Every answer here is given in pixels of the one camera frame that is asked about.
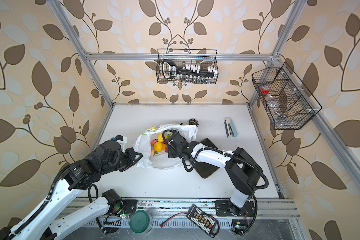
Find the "yellow fake lemon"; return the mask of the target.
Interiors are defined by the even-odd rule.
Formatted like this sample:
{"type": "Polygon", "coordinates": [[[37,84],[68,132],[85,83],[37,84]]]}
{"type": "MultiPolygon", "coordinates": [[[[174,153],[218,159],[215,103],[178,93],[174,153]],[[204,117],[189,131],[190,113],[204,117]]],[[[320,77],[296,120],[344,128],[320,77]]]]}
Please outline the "yellow fake lemon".
{"type": "Polygon", "coordinates": [[[162,142],[157,142],[155,145],[154,145],[154,150],[155,152],[157,153],[160,153],[161,151],[164,151],[166,149],[167,145],[162,143],[162,142]]]}

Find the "red fake fruit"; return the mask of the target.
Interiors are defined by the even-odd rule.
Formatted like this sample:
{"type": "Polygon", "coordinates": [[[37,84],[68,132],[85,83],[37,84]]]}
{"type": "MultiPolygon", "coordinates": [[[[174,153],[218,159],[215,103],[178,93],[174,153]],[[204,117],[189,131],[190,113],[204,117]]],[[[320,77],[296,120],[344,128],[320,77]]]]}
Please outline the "red fake fruit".
{"type": "Polygon", "coordinates": [[[152,140],[152,141],[151,141],[151,146],[153,147],[157,142],[158,142],[157,139],[152,140]]]}

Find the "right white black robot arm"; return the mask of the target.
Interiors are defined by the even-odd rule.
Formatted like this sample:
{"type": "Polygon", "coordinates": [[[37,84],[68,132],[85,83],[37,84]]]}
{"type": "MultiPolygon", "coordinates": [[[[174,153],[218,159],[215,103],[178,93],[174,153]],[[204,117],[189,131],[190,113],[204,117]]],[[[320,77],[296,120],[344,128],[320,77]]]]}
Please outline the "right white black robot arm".
{"type": "Polygon", "coordinates": [[[246,202],[255,199],[255,191],[269,186],[269,180],[262,168],[242,148],[223,151],[201,142],[187,142],[177,130],[165,130],[162,137],[168,147],[169,158],[180,158],[187,172],[193,171],[196,163],[225,169],[235,187],[227,206],[227,211],[234,216],[244,214],[246,202]]]}

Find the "translucent white plastic bag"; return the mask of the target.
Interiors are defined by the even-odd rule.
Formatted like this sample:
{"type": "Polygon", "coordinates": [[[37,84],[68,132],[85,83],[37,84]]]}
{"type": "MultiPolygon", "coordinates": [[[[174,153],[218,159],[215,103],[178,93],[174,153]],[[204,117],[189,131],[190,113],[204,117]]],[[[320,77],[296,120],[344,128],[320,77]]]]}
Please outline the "translucent white plastic bag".
{"type": "Polygon", "coordinates": [[[182,161],[177,155],[174,158],[168,156],[170,150],[166,143],[174,132],[180,133],[187,142],[194,141],[198,130],[199,128],[195,125],[182,126],[179,124],[161,125],[158,128],[148,129],[140,134],[133,144],[135,152],[143,155],[138,161],[137,167],[167,170],[180,165],[182,161]]]}

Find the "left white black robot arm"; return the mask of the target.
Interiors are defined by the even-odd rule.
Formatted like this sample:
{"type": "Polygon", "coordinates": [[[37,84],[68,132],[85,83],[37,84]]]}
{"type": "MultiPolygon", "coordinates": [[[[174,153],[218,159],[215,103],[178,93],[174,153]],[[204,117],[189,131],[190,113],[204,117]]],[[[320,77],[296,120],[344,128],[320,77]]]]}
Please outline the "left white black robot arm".
{"type": "Polygon", "coordinates": [[[143,154],[112,138],[100,144],[84,159],[67,165],[56,175],[45,199],[23,220],[0,230],[0,240],[58,240],[99,216],[123,210],[122,198],[114,190],[103,193],[87,206],[58,219],[77,196],[90,191],[103,175],[124,172],[138,163],[143,154]]]}

